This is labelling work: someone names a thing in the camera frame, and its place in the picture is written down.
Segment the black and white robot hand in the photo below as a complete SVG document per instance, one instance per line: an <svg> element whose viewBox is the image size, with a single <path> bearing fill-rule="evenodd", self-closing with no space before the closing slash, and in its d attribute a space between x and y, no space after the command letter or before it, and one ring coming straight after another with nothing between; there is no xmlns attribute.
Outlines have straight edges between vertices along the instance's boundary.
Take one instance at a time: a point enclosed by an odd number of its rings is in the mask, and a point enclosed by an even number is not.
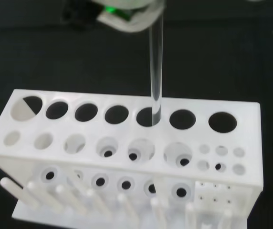
<svg viewBox="0 0 273 229"><path fill-rule="evenodd" d="M77 28L102 23L136 33L149 28L163 14L164 0L64 0L62 20Z"/></svg>

